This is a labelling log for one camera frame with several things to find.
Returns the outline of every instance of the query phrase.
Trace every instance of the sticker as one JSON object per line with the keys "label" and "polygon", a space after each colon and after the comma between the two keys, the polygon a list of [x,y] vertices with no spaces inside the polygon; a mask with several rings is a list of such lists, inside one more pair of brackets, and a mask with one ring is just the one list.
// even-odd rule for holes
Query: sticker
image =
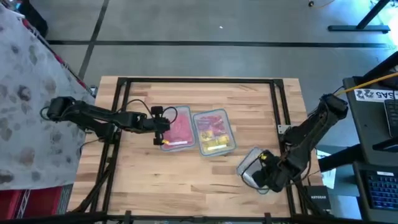
{"label": "sticker", "polygon": [[211,150],[215,150],[215,149],[222,149],[224,147],[226,147],[226,145],[212,146],[212,147],[208,147],[207,150],[211,151]]}
{"label": "sticker", "polygon": [[[393,100],[394,91],[392,90],[372,90],[372,89],[357,89],[354,90],[357,101],[377,102],[383,103],[384,100]],[[395,92],[396,99],[398,99],[398,91]]]}
{"label": "sticker", "polygon": [[178,146],[181,144],[188,144],[188,141],[179,141],[179,142],[170,142],[168,143],[169,146]]}
{"label": "sticker", "polygon": [[394,174],[393,174],[393,173],[390,173],[390,172],[381,172],[381,171],[378,171],[377,174],[378,174],[378,175],[389,175],[389,176],[391,176],[391,177],[394,176]]}

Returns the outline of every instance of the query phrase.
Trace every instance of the blue illuminated keyboard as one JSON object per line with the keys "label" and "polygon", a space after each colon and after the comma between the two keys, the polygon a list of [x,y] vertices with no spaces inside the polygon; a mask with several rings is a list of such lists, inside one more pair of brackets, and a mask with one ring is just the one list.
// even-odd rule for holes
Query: blue illuminated keyboard
{"label": "blue illuminated keyboard", "polygon": [[398,178],[367,172],[368,197],[372,208],[398,210]]}

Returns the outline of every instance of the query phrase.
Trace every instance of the yellow cable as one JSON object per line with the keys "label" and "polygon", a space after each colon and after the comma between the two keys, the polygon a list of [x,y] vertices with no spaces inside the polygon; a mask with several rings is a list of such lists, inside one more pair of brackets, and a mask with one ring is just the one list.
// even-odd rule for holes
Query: yellow cable
{"label": "yellow cable", "polygon": [[348,89],[346,89],[346,90],[342,90],[342,91],[340,91],[340,92],[338,92],[338,93],[335,93],[335,96],[340,96],[340,95],[343,94],[343,93],[347,93],[347,92],[349,92],[349,91],[353,91],[353,90],[356,90],[356,89],[358,89],[358,88],[362,88],[362,87],[364,87],[364,86],[367,86],[367,85],[370,85],[370,84],[373,84],[373,83],[376,83],[376,82],[379,82],[379,81],[381,81],[381,80],[385,80],[385,79],[388,79],[388,78],[396,77],[396,76],[398,76],[398,72],[395,72],[395,73],[393,73],[393,74],[386,75],[386,76],[383,76],[383,77],[380,77],[380,78],[376,78],[376,79],[371,80],[371,81],[368,81],[368,82],[366,82],[366,83],[363,83],[363,84],[360,84],[360,85],[357,85],[357,86],[348,88]]}

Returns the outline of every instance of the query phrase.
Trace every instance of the red food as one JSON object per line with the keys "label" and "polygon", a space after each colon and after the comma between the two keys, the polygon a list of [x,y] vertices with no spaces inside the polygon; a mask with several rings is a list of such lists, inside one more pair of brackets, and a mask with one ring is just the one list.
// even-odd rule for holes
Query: red food
{"label": "red food", "polygon": [[178,112],[177,119],[170,125],[170,130],[163,134],[163,139],[167,140],[169,144],[173,142],[184,142],[184,144],[177,145],[163,145],[163,149],[173,149],[181,146],[190,146],[193,144],[193,134],[191,130],[190,118],[187,114],[180,114]]}

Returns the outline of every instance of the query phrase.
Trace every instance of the gray floor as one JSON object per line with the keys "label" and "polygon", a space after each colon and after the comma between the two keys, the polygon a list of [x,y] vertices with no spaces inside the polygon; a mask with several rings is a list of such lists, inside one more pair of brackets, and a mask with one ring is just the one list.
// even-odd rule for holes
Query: gray floor
{"label": "gray floor", "polygon": [[[103,0],[30,0],[49,24],[48,40],[90,40]],[[316,6],[328,0],[315,0]],[[388,8],[371,24],[389,24],[388,34],[327,31],[355,25],[369,0],[336,0],[321,9],[307,0],[109,0],[98,40],[201,40],[246,42],[379,43],[385,49],[325,47],[95,46],[84,81],[103,75],[299,78],[307,111],[344,77],[361,76],[396,51],[398,17]],[[75,73],[87,45],[53,45]],[[351,115],[321,140],[335,152],[358,142]],[[339,168],[334,205],[357,192]]]}

